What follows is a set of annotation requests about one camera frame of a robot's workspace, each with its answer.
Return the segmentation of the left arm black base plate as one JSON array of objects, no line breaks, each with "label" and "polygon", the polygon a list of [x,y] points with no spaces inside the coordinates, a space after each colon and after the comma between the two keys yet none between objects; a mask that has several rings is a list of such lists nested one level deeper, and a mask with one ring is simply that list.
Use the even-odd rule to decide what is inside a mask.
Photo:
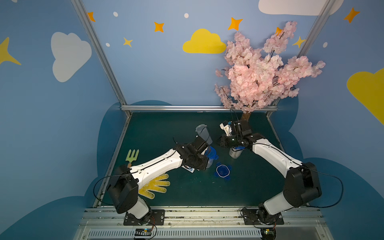
[{"label": "left arm black base plate", "polygon": [[138,219],[133,214],[126,212],[123,224],[124,226],[163,226],[164,220],[164,210],[150,210],[141,219]]}]

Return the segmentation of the small white toothpaste tube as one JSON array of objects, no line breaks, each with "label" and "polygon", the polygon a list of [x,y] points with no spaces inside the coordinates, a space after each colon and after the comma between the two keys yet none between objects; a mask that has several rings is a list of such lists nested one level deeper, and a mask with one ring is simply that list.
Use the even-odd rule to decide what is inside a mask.
[{"label": "small white toothpaste tube", "polygon": [[189,171],[190,173],[193,173],[195,171],[194,168],[191,168],[191,167],[187,167],[187,166],[182,166],[183,169]]}]

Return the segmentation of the blue container lid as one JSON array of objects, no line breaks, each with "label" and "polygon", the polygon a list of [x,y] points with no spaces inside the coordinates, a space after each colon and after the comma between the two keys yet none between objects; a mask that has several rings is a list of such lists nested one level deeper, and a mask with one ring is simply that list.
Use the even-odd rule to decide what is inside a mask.
[{"label": "blue container lid", "polygon": [[231,179],[231,165],[224,165],[220,162],[216,164],[216,169],[214,175],[216,178],[224,179],[225,181],[229,181]]}]

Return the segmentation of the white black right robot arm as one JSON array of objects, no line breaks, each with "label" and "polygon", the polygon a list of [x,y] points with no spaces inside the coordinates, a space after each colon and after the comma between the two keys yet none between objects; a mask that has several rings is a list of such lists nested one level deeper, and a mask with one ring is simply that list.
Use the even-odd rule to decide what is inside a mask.
[{"label": "white black right robot arm", "polygon": [[224,148],[243,147],[251,150],[275,167],[285,178],[281,193],[259,204],[257,216],[260,223],[271,225],[278,221],[281,212],[298,208],[322,195],[317,168],[314,164],[302,163],[275,147],[260,134],[247,137],[220,137]]}]

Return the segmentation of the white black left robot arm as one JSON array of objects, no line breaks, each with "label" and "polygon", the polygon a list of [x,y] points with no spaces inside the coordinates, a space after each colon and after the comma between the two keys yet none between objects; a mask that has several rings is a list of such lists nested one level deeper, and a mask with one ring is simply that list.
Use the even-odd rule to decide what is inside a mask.
[{"label": "white black left robot arm", "polygon": [[119,166],[107,184],[107,192],[116,212],[118,214],[128,212],[134,218],[146,221],[151,210],[146,201],[139,196],[139,190],[160,175],[181,166],[205,170],[209,160],[205,155],[208,148],[207,143],[178,145],[139,166]]}]

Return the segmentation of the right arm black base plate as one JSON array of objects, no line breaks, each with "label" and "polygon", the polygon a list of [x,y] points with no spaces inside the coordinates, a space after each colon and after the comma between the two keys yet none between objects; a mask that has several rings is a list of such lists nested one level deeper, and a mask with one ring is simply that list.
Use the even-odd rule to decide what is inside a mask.
[{"label": "right arm black base plate", "polygon": [[284,220],[281,213],[270,215],[264,208],[247,209],[242,208],[241,217],[244,219],[245,225],[283,225]]}]

